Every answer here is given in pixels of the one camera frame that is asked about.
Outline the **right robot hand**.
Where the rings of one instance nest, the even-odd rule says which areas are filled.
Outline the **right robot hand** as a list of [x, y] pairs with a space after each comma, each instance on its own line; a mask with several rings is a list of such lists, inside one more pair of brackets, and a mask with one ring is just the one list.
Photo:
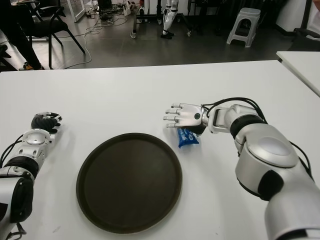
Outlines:
[[187, 103], [173, 103], [165, 111], [163, 120], [167, 128], [187, 129], [200, 136], [208, 126], [207, 110], [200, 106]]

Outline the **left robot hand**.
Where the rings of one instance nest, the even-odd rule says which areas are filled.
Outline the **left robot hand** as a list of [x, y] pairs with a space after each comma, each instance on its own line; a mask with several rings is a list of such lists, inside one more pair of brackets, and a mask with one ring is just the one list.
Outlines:
[[31, 121], [31, 129], [41, 129], [56, 134], [62, 121], [62, 117], [54, 112], [41, 112], [37, 113]]

